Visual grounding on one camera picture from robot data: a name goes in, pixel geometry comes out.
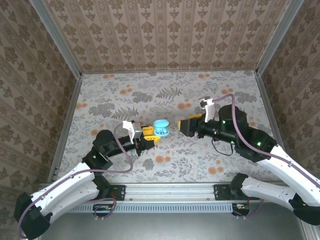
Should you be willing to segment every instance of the wall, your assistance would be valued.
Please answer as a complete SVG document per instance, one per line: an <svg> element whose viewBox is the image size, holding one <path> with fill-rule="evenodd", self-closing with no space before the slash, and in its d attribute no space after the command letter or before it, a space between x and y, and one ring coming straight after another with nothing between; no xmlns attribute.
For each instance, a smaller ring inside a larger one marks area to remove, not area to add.
<svg viewBox="0 0 320 240"><path fill-rule="evenodd" d="M84 73L254 69L289 0L45 0Z"/></svg>
<svg viewBox="0 0 320 240"><path fill-rule="evenodd" d="M305 0L263 75L288 153L320 176L320 1Z"/></svg>
<svg viewBox="0 0 320 240"><path fill-rule="evenodd" d="M17 196L46 182L75 79L27 0L0 1L0 239Z"/></svg>

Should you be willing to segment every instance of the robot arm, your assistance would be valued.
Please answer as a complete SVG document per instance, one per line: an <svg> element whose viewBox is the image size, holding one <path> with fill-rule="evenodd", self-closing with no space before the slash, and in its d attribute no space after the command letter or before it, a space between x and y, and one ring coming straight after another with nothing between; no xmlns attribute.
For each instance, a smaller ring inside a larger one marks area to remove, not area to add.
<svg viewBox="0 0 320 240"><path fill-rule="evenodd" d="M219 120L208 120L206 116L208 111L212 116L214 105L207 103L212 103L213 100L204 97L199 99L199 102L206 114L181 120L178 127L184 135L193 137L197 133L198 138L207 136L213 141L230 143L240 156L269 169L288 185L288 187L283 187L265 183L238 173L229 186L232 195L236 198L237 195L245 194L248 197L274 202L290 209L301 220L312 225L319 225L320 181L287 155L266 132L249 127L246 113L238 107L235 107L236 123L245 140L258 150L282 157L286 162L258 153L243 143L234 127L232 105L220 108Z"/></svg>
<svg viewBox="0 0 320 240"><path fill-rule="evenodd" d="M122 127L128 129L129 136L117 140L125 151L135 150L140 156L142 151L155 146L153 140L144 138L138 123L124 121ZM113 164L109 157L122 153L123 149L111 131L102 130L91 151L70 172L30 196L21 194L16 200L14 218L19 222L26 212L21 222L26 237L39 237L57 218L86 201L106 198L111 185L102 173Z"/></svg>

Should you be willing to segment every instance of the black cable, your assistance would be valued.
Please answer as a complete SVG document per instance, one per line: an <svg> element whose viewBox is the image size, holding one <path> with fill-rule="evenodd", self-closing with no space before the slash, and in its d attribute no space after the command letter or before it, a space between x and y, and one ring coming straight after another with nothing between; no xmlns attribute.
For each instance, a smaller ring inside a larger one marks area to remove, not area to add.
<svg viewBox="0 0 320 240"><path fill-rule="evenodd" d="M212 143L213 148L214 148L219 154L222 154L222 155L225 155L225 156L231 156L232 154L234 154L234 148L232 147L232 144L230 144L231 153L230 153L230 154L226 154L226 153L220 152L220 151L218 151L218 150L216 149L216 146L214 145L214 139L211 140L211 143Z"/></svg>

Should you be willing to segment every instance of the floral tablecloth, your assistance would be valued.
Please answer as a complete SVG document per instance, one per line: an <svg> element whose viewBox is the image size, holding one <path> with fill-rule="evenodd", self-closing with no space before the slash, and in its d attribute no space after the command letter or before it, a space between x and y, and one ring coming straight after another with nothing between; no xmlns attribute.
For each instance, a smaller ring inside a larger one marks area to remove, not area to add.
<svg viewBox="0 0 320 240"><path fill-rule="evenodd" d="M272 134L253 71L83 75L58 177L82 160L99 131L113 131L123 120L152 125L155 120L167 119L170 135L141 157L133 154L131 172L105 174L111 183L227 182L236 173L263 181L277 180L270 171L237 153L232 156L217 153L209 137L191 138L178 131L175 119L199 114L200 97L216 99L228 93L235 95L237 106L247 113L250 126ZM221 101L216 110L230 102ZM127 134L126 130L119 130L120 137ZM216 142L215 146L221 152L230 152L227 143ZM111 160L110 170L129 168L123 154Z"/></svg>

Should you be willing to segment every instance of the blue earbuds case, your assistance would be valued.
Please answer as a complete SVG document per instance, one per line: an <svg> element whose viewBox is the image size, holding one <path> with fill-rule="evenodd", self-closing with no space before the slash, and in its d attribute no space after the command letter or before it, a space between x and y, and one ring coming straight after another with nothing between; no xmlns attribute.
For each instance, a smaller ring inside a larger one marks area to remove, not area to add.
<svg viewBox="0 0 320 240"><path fill-rule="evenodd" d="M166 137L169 135L169 129L167 128L169 125L169 121L166 119L159 119L153 123L154 128L154 135L158 137Z"/></svg>

